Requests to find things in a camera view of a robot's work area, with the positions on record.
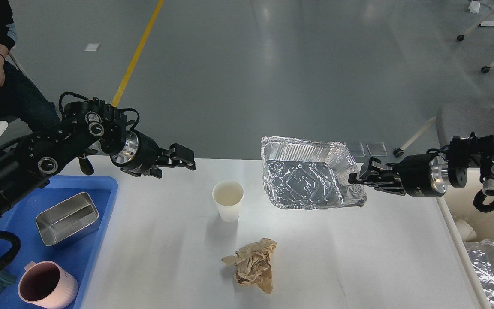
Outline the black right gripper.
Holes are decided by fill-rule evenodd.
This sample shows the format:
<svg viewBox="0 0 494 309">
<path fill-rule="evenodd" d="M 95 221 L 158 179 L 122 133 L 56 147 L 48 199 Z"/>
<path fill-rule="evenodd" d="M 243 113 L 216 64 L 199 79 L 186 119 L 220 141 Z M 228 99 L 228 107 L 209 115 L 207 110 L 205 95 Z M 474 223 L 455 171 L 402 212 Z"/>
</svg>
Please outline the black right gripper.
<svg viewBox="0 0 494 309">
<path fill-rule="evenodd" d="M 443 196 L 449 185 L 448 164 L 437 153 L 407 156 L 397 164 L 370 157 L 359 174 L 349 174 L 348 182 L 399 196 Z"/>
</svg>

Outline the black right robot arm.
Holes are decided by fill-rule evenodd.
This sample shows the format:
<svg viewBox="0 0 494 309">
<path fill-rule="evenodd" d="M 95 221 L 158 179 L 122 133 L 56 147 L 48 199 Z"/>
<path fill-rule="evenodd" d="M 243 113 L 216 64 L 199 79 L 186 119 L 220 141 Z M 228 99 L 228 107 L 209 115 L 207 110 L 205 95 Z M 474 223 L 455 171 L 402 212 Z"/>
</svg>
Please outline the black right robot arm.
<svg viewBox="0 0 494 309">
<path fill-rule="evenodd" d="M 445 195 L 449 186 L 465 187 L 469 168 L 479 170 L 482 184 L 473 199 L 475 209 L 494 211 L 494 135 L 455 136 L 446 146 L 406 156 L 396 164 L 371 157 L 361 172 L 349 174 L 348 182 L 399 196 L 435 197 Z"/>
</svg>

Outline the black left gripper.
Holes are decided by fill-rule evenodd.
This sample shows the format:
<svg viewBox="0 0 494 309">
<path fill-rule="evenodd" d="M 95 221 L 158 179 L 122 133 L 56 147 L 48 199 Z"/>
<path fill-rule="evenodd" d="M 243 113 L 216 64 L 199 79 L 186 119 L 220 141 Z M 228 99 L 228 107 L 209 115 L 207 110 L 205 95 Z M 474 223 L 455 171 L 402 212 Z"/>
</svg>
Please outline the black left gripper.
<svg viewBox="0 0 494 309">
<path fill-rule="evenodd" d="M 110 155 L 114 166 L 133 177 L 152 176 L 162 178 L 161 168 L 185 167 L 196 170 L 193 150 L 173 143 L 163 149 L 147 135 L 136 130 L 126 131 L 122 150 Z"/>
</svg>

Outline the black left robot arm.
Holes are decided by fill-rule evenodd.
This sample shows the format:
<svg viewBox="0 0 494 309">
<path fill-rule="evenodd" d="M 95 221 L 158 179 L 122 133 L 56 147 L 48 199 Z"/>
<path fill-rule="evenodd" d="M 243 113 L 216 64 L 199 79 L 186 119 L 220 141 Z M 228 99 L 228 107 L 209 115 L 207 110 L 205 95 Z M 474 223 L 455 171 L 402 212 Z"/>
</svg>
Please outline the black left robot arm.
<svg viewBox="0 0 494 309">
<path fill-rule="evenodd" d="M 185 167 L 195 170 L 193 150 L 178 143 L 161 148 L 152 138 L 137 131 L 139 117 L 128 121 L 127 108 L 117 108 L 96 97 L 88 99 L 73 92 L 61 98 L 77 98 L 63 106 L 58 104 L 61 123 L 14 139 L 3 146 L 12 150 L 0 157 L 0 218 L 36 188 L 49 184 L 49 179 L 74 159 L 80 161 L 82 172 L 94 172 L 88 160 L 90 147 L 98 142 L 114 166 L 129 175 L 162 177 L 162 168 Z M 16 257 L 19 237 L 0 231 L 0 240 L 10 242 L 11 248 L 0 256 L 0 272 Z"/>
</svg>

